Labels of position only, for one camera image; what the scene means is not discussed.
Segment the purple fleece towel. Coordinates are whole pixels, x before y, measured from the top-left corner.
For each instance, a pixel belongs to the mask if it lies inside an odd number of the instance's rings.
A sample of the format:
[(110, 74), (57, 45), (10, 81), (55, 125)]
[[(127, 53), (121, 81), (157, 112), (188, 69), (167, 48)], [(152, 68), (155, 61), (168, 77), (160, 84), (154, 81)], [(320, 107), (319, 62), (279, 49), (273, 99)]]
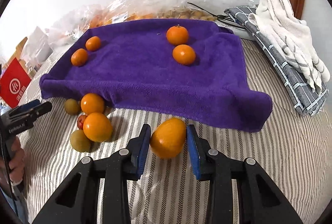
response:
[[(172, 57), (166, 32), (175, 25), (188, 30), (196, 52), (193, 65)], [(97, 36), (101, 47), (88, 51)], [(76, 67), (70, 58), (85, 49), (88, 60)], [(102, 96), (116, 108), (178, 115), (222, 129), (258, 132), (272, 112), (271, 97), (247, 83), (240, 38), (214, 22), (144, 19), (87, 30), (40, 78), (42, 98), (80, 99)]]

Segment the striped bed cover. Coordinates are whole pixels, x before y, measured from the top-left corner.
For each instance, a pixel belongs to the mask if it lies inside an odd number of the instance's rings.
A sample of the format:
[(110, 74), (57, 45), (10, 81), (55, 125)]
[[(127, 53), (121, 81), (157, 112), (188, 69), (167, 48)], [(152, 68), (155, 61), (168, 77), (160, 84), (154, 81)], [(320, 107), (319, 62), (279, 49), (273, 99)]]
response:
[(62, 98), (20, 135), (33, 223), (314, 223), (331, 200), (331, 115), (301, 117), (267, 58), (242, 42), (250, 91), (272, 99), (257, 133), (190, 119), (185, 144), (161, 159), (153, 137), (171, 116), (107, 105), (105, 142), (78, 152)]

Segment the small oval orange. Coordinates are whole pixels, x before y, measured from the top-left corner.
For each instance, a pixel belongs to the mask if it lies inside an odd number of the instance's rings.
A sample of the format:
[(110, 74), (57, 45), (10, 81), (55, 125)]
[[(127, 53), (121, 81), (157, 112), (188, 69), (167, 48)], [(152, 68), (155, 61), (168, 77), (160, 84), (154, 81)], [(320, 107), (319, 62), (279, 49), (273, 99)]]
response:
[(76, 67), (85, 65), (88, 60), (88, 53), (85, 49), (78, 49), (70, 58), (71, 64)]
[(93, 36), (86, 41), (85, 47), (88, 51), (96, 51), (101, 47), (101, 39)]

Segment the white plastic bag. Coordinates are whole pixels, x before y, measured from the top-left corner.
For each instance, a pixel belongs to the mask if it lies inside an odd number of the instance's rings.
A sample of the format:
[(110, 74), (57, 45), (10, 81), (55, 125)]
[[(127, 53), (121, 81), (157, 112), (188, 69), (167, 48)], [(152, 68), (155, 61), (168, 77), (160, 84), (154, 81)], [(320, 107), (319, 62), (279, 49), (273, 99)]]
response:
[(36, 27), (24, 44), (20, 59), (25, 62), (27, 68), (40, 68), (52, 52), (48, 44), (48, 36), (39, 27)]

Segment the white striped towel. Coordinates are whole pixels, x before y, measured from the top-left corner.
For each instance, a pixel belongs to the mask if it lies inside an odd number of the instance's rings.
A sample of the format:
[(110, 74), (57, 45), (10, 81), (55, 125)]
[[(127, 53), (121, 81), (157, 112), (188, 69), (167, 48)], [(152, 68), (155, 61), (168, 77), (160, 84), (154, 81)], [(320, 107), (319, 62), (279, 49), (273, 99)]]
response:
[(322, 91), (330, 72), (319, 58), (306, 21), (294, 16), (289, 0), (260, 0), (248, 19), (270, 41), (281, 56), (304, 75), (313, 92)]

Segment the small red fruit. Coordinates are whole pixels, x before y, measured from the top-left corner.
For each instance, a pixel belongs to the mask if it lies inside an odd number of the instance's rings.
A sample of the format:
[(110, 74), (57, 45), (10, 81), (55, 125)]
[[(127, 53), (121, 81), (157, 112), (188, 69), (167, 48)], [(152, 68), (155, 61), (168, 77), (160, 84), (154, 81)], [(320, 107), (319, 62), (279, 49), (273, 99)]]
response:
[(83, 125), (84, 125), (84, 121), (86, 120), (87, 116), (85, 114), (82, 114), (78, 117), (77, 119), (77, 127), (82, 130), (83, 129)]

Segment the grey checked cloth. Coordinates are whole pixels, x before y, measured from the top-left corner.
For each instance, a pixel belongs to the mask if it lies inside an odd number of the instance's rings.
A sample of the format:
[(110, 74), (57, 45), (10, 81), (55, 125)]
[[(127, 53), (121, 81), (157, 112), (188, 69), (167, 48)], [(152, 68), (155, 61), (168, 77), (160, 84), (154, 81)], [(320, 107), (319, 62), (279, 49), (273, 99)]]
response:
[(297, 70), (283, 58), (270, 40), (261, 34), (257, 26), (249, 21), (249, 14), (255, 13), (254, 7), (230, 7), (225, 10), (225, 13), (234, 22), (243, 26), (248, 33), (255, 38), (283, 82), (294, 109), (302, 116), (314, 116), (318, 114), (322, 110), (329, 94), (327, 85), (322, 85), (322, 93), (320, 94), (312, 91), (304, 76), (297, 72)]

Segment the large glossy orange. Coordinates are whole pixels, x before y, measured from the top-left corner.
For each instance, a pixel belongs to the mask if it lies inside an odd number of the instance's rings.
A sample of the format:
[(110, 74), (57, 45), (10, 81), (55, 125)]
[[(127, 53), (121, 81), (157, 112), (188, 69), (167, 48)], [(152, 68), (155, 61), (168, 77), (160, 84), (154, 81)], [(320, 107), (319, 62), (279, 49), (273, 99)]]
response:
[(183, 120), (171, 118), (163, 122), (152, 134), (150, 146), (161, 159), (176, 157), (186, 141), (186, 126)]

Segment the small orange mandarin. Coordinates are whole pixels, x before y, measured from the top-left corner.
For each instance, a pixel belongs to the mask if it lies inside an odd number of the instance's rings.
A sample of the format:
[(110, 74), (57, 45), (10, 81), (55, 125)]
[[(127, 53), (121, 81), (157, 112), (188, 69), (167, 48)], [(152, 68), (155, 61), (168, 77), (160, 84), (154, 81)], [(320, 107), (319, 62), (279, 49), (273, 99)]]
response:
[(192, 65), (196, 60), (196, 53), (191, 46), (178, 45), (173, 49), (173, 59), (181, 65)]

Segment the clear bag of oranges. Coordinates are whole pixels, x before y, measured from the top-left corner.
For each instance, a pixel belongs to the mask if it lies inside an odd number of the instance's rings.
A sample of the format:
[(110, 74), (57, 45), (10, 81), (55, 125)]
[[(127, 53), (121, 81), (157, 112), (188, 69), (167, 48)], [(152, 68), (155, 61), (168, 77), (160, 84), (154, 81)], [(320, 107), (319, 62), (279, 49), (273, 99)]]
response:
[(185, 0), (112, 0), (107, 6), (95, 5), (88, 9), (85, 29), (123, 21), (169, 18), (171, 12), (184, 5)]

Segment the orange mandarin with stem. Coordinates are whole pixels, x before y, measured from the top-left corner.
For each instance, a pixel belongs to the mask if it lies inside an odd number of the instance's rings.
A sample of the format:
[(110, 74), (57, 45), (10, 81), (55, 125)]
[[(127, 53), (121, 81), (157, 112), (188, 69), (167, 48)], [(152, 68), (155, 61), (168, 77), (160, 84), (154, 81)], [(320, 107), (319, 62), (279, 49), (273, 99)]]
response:
[(180, 25), (169, 28), (166, 32), (168, 42), (174, 46), (186, 44), (189, 39), (188, 30)]

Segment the red paper bag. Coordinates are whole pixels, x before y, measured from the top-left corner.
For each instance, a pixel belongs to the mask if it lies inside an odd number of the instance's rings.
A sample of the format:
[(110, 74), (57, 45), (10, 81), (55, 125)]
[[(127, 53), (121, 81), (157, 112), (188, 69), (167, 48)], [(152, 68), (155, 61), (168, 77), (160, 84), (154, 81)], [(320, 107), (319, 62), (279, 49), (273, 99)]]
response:
[(1, 77), (1, 98), (11, 108), (18, 106), (30, 82), (31, 78), (14, 58)]

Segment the clear bag of brown fruits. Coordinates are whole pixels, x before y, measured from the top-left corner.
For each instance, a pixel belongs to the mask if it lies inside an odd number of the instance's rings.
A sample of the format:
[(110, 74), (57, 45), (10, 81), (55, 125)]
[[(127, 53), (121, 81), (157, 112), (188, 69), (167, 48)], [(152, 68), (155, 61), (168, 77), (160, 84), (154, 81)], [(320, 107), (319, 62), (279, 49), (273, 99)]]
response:
[(194, 19), (228, 22), (225, 10), (236, 6), (255, 6), (254, 0), (160, 0), (152, 12), (154, 18)]

